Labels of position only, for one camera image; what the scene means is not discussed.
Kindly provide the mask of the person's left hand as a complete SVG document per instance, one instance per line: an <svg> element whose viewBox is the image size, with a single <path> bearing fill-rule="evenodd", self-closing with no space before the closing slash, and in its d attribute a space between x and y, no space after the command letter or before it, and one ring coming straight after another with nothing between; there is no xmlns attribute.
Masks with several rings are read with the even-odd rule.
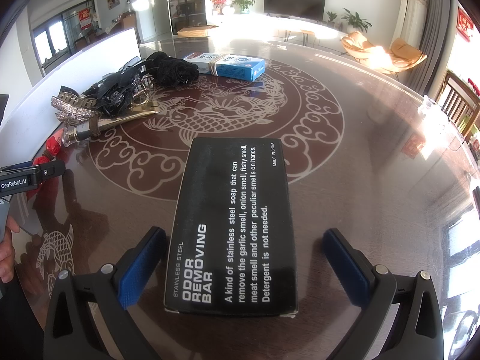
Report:
<svg viewBox="0 0 480 360"><path fill-rule="evenodd" d="M12 244L11 233L19 233L20 226L9 215L7 217L3 241L0 243L0 277L1 282L9 283L14 277L15 248Z"/></svg>

